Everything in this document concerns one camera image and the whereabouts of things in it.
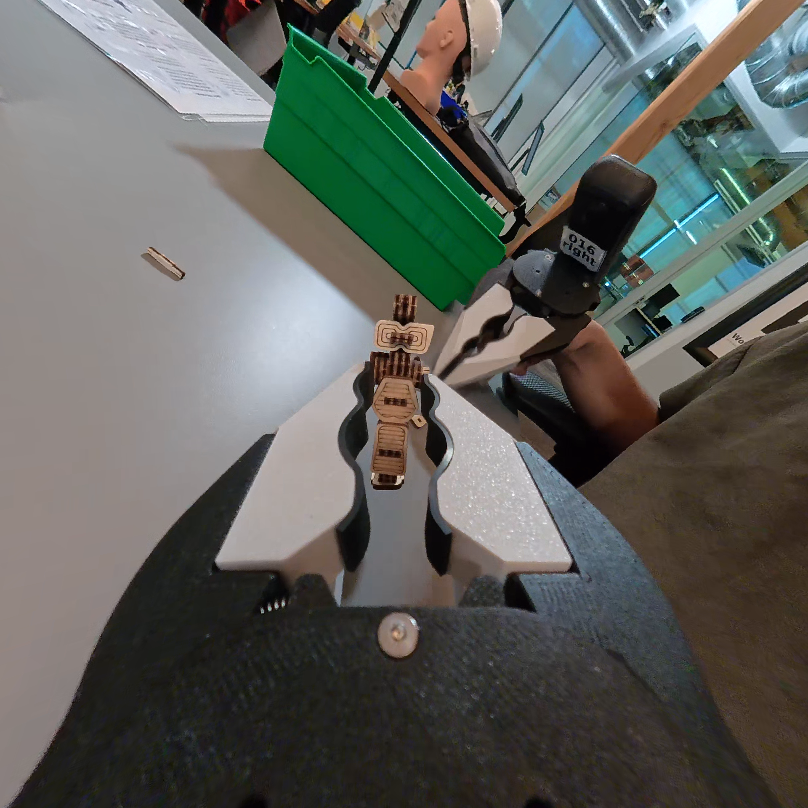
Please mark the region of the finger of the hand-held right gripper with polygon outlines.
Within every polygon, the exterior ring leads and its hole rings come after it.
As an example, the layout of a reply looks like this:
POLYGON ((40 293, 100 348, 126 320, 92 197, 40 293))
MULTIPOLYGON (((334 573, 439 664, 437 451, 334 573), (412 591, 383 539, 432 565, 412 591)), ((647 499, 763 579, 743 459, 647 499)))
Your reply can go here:
POLYGON ((452 388, 489 380, 501 372, 514 369, 522 357, 536 345, 554 335, 555 329, 546 320, 524 314, 517 318, 503 337, 458 358, 450 369, 440 372, 440 379, 452 388))
POLYGON ((435 362, 434 374, 449 375, 486 340, 498 338, 513 308, 510 290, 500 284, 494 284, 466 307, 435 362))

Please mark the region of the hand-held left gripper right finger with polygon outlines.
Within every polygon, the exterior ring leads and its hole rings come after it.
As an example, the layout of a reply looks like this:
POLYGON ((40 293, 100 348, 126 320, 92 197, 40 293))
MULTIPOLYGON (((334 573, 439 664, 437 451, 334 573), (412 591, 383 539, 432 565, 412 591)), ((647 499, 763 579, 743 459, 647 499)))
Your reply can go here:
POLYGON ((434 465, 425 522, 439 604, 474 580, 567 574, 574 560, 515 439, 433 374, 421 384, 425 451, 434 465))

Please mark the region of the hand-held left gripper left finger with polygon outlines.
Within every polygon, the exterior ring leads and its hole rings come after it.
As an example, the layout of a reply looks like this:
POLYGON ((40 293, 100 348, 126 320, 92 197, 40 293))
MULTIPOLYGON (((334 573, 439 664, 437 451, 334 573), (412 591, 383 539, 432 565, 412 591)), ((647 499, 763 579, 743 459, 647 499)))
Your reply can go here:
POLYGON ((271 571, 291 588, 318 574, 336 602, 369 546, 358 456, 369 440, 369 364, 351 367, 273 435, 215 559, 221 571, 271 571))

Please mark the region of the laser-cut wooden model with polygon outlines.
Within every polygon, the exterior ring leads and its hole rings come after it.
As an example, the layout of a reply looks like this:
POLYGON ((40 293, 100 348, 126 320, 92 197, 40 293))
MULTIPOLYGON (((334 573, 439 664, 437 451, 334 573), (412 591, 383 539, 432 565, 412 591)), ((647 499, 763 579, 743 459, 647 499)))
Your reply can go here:
POLYGON ((398 490, 407 473, 409 428, 424 424, 419 389, 428 369, 423 364, 434 326, 417 321, 418 298, 398 294, 393 314, 374 330, 371 354, 372 409, 377 427, 370 464, 375 490, 398 490))

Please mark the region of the person's right forearm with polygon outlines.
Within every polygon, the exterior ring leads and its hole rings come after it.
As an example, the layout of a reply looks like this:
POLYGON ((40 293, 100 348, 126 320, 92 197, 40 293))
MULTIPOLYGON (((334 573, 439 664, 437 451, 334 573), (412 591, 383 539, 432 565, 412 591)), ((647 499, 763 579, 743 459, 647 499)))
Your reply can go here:
POLYGON ((552 362, 572 408, 614 455, 658 425, 657 402, 599 323, 589 322, 552 362))

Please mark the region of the black mesh office chair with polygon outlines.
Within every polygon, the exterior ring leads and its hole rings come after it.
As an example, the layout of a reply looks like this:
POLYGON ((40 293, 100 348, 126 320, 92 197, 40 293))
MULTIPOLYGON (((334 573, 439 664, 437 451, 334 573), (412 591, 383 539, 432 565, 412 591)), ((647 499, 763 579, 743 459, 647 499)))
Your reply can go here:
POLYGON ((574 411, 565 393, 536 373, 504 373, 500 399, 553 442, 549 462, 573 486, 590 481, 611 461, 606 444, 574 411))

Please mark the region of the black backpack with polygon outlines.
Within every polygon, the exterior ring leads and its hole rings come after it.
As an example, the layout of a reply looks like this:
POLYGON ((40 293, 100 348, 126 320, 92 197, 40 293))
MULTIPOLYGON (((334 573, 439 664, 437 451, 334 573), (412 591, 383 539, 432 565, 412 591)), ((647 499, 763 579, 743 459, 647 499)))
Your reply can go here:
POLYGON ((442 106, 437 113, 437 120, 459 149, 515 206, 514 223, 504 235, 500 236, 504 244, 510 243, 520 228, 529 223, 526 213, 527 200, 520 191, 498 144, 490 133, 466 115, 460 106, 442 106))

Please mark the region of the wooden beam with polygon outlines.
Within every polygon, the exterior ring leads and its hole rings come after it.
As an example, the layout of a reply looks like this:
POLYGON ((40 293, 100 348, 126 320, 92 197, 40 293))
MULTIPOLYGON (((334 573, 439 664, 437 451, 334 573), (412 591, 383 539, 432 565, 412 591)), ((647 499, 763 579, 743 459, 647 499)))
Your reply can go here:
POLYGON ((584 234, 605 236, 603 268, 625 246, 651 204, 656 186, 638 167, 720 82, 744 62, 797 11, 798 1, 757 1, 745 5, 681 74, 627 127, 539 221, 508 248, 519 257, 541 247, 558 249, 561 226, 589 218, 584 234))

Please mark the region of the green plastic bin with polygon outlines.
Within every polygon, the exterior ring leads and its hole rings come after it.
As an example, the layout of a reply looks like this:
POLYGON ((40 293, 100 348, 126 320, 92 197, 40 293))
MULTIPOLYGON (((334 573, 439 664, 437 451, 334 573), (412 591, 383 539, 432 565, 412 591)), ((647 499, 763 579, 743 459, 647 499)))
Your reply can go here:
POLYGON ((264 150, 436 308, 504 258, 502 218, 365 77, 295 27, 264 150))

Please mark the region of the black framed sign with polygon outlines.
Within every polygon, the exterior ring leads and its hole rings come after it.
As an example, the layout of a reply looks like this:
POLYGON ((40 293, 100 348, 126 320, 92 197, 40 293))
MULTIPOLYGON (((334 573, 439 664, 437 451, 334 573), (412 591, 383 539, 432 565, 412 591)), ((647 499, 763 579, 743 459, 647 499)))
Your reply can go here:
POLYGON ((756 315, 738 328, 712 338, 707 332, 684 346, 683 350, 702 367, 708 367, 718 359, 756 338, 773 334, 784 328, 802 324, 807 320, 807 302, 794 305, 788 312, 775 318, 769 309, 756 315))

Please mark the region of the white hard hat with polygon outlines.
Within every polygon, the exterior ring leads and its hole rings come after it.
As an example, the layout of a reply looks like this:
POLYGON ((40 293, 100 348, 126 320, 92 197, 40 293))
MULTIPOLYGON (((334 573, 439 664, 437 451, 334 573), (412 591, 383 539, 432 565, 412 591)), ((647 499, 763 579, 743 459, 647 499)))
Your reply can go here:
POLYGON ((499 1, 459 1, 466 28, 466 45, 459 57, 464 78, 484 72, 493 60, 502 38, 499 1))

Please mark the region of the person's olive brown shirt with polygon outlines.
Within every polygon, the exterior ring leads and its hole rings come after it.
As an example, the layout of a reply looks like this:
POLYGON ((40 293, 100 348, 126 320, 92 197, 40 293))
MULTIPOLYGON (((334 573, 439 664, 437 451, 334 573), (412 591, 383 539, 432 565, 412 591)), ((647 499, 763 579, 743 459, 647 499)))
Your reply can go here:
POLYGON ((806 322, 667 390, 659 417, 581 492, 671 602, 747 757, 806 806, 806 322))

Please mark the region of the mannequin head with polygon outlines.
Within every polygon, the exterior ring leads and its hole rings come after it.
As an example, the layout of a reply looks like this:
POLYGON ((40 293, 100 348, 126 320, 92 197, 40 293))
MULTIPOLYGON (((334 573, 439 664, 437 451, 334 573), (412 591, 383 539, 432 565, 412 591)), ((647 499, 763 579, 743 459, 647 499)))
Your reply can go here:
POLYGON ((416 46, 420 59, 406 69, 399 83, 426 109, 436 116, 444 87, 462 82, 470 67, 469 33, 464 2, 447 1, 426 26, 416 46))

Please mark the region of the small flat wooden piece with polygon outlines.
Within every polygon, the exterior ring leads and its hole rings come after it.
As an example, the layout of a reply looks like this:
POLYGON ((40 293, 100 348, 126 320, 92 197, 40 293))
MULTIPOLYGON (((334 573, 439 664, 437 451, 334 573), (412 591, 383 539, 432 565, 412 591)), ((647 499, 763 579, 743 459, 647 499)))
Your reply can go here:
POLYGON ((159 271, 171 276, 176 281, 182 280, 186 277, 185 271, 180 268, 176 262, 153 247, 147 247, 145 253, 142 254, 142 257, 150 261, 156 267, 159 267, 159 271))

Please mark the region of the printed paper sheet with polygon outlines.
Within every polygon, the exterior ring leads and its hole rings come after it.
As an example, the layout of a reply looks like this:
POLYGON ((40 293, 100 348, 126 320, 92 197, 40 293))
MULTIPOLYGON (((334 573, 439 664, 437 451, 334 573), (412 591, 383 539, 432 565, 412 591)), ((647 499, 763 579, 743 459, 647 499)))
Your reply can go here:
POLYGON ((272 106, 151 1, 43 1, 185 118, 268 123, 272 106))

